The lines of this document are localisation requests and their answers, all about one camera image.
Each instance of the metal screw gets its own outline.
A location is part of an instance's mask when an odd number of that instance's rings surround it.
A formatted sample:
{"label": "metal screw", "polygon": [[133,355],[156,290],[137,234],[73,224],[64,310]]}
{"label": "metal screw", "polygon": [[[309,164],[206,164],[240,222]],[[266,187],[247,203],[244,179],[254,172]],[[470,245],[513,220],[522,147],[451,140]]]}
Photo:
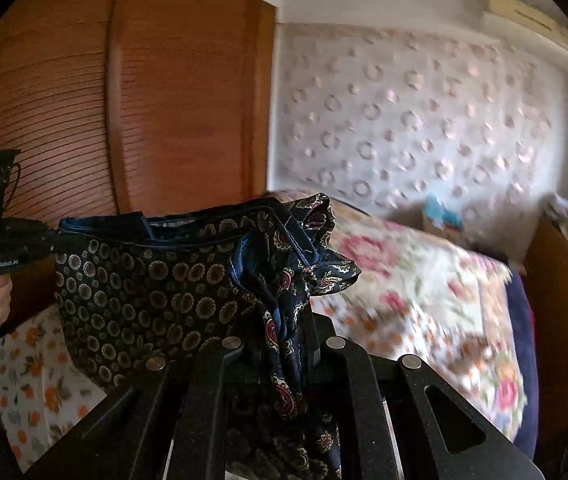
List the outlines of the metal screw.
{"label": "metal screw", "polygon": [[326,346],[333,350],[340,350],[346,346],[346,340],[343,337],[334,335],[326,340]]}
{"label": "metal screw", "polygon": [[422,360],[417,355],[407,354],[402,357],[402,364],[409,370],[417,370],[417,368],[422,366]]}
{"label": "metal screw", "polygon": [[222,339],[222,346],[227,350],[235,350],[242,344],[242,340],[234,335]]}
{"label": "metal screw", "polygon": [[166,366],[166,359],[161,355],[149,357],[146,361],[146,368],[153,372],[157,372]]}

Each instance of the dark blue fabric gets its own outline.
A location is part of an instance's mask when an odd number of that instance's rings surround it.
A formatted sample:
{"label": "dark blue fabric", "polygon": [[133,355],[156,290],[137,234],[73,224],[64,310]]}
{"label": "dark blue fabric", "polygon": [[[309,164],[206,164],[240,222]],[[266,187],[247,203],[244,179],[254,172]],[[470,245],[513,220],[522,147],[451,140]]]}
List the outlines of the dark blue fabric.
{"label": "dark blue fabric", "polygon": [[513,326],[515,353],[524,379],[524,392],[528,403],[524,407],[522,426],[515,437],[515,446],[533,459],[538,442],[539,385],[538,365],[535,357],[535,338],[531,309],[524,285],[518,272],[511,268],[513,279],[506,286],[510,323]]}
{"label": "dark blue fabric", "polygon": [[323,402],[309,395],[298,322],[310,309],[310,296],[344,290],[360,270],[328,248],[334,217],[325,195],[280,209],[279,218],[260,212],[258,229],[236,245],[231,258],[231,280],[258,298],[255,310],[264,323],[263,355],[272,387],[260,398],[229,396],[227,467],[244,478],[338,480],[337,423]]}
{"label": "dark blue fabric", "polygon": [[191,229],[197,229],[204,227],[207,223],[215,222],[216,219],[219,221],[228,218],[231,214],[247,214],[251,211],[267,212],[280,230],[288,233],[288,243],[291,244],[304,266],[312,266],[321,261],[317,248],[308,239],[301,225],[295,222],[284,205],[272,196],[263,196],[235,206],[216,206],[181,215],[153,217],[148,219],[148,224],[155,227],[187,222]]}
{"label": "dark blue fabric", "polygon": [[59,229],[63,232],[99,234],[131,242],[155,239],[148,221],[139,211],[116,216],[62,218]]}

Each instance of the wooden slats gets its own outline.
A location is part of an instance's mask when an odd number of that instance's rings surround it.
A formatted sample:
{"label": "wooden slats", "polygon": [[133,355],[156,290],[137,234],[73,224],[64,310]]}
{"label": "wooden slats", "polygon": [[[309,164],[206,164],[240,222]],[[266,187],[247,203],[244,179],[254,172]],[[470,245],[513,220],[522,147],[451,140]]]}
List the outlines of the wooden slats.
{"label": "wooden slats", "polygon": [[[114,0],[17,0],[0,19],[0,148],[22,150],[9,215],[114,214],[105,124]],[[14,324],[52,299],[52,265],[14,276]]]}

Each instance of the dark blue blanket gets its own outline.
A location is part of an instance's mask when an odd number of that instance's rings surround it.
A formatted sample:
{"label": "dark blue blanket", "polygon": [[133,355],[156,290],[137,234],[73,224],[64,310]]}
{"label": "dark blue blanket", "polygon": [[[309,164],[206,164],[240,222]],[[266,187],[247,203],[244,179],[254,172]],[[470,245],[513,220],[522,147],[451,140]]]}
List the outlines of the dark blue blanket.
{"label": "dark blue blanket", "polygon": [[530,459],[533,459],[538,441],[539,425],[539,386],[538,366],[535,358],[535,338],[533,318],[522,279],[511,268],[513,279],[506,286],[509,302],[510,323],[513,326],[515,353],[524,379],[524,392],[528,403],[524,407],[522,426],[515,437],[515,446]]}

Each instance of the wooden cabinet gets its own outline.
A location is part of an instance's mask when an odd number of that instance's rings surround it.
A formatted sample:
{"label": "wooden cabinet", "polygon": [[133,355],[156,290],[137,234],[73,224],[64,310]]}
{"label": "wooden cabinet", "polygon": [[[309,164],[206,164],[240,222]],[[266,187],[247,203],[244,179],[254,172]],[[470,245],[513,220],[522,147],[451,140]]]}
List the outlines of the wooden cabinet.
{"label": "wooden cabinet", "polygon": [[[275,19],[262,5],[17,0],[0,19],[0,148],[22,150],[8,214],[56,226],[262,191]],[[51,301],[52,272],[15,277],[13,322]]]}
{"label": "wooden cabinet", "polygon": [[540,443],[568,427],[568,242],[542,218],[526,253],[526,295],[535,316]]}
{"label": "wooden cabinet", "polygon": [[250,196],[259,11],[260,0],[116,0],[106,97],[120,210]]}

